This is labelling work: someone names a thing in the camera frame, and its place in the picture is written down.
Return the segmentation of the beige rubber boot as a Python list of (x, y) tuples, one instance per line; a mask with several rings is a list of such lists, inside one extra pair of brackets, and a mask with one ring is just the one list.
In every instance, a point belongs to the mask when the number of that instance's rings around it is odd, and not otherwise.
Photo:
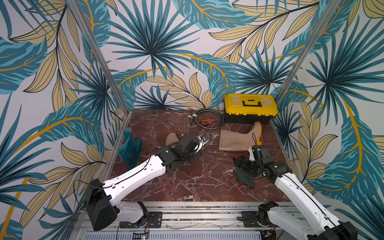
[(167, 147), (173, 147), (179, 142), (179, 139), (176, 135), (176, 133), (169, 133), (166, 138), (166, 146)]
[(228, 130), (221, 130), (219, 150), (228, 152), (248, 151), (252, 146), (260, 146), (262, 125), (255, 122), (248, 133), (238, 133)]

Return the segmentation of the teal rubber boot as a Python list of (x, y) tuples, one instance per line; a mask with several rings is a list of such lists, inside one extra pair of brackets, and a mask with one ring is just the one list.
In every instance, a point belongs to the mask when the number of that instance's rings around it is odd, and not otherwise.
[(118, 147), (118, 155), (129, 171), (138, 165), (139, 157), (143, 151), (143, 140), (133, 136), (131, 128), (123, 130), (124, 143)]

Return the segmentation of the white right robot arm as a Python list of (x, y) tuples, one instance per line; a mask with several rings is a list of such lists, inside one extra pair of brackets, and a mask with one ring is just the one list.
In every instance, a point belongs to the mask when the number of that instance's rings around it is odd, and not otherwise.
[(356, 240), (358, 231), (350, 222), (342, 222), (303, 186), (284, 163), (276, 163), (262, 155), (259, 146), (249, 148), (250, 161), (256, 172), (270, 180), (300, 211), (305, 222), (288, 214), (275, 202), (259, 205), (255, 219), (260, 226), (282, 228), (297, 240)]

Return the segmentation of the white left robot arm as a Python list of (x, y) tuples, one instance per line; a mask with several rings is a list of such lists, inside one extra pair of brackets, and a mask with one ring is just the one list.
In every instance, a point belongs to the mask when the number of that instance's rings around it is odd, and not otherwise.
[(123, 199), (143, 184), (179, 168), (186, 161), (195, 162), (208, 141), (207, 134), (183, 134), (180, 140), (159, 148), (149, 159), (124, 174), (104, 182), (99, 179), (91, 181), (85, 192), (84, 204), (93, 230), (101, 231), (115, 222), (146, 227), (150, 213), (144, 203), (124, 203)]

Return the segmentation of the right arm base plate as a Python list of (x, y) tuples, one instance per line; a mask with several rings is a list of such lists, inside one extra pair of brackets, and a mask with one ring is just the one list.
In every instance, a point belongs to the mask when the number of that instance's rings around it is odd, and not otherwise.
[(241, 216), (237, 217), (237, 220), (241, 221), (245, 228), (276, 228), (278, 225), (273, 224), (267, 213), (259, 211), (243, 211)]

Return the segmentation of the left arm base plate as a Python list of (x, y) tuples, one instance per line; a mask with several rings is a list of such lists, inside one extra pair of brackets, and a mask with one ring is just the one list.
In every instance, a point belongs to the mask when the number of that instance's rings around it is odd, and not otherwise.
[(149, 227), (150, 229), (159, 229), (162, 225), (163, 213), (162, 212), (149, 212), (145, 214), (138, 222), (120, 222), (119, 227), (121, 229), (144, 229)]

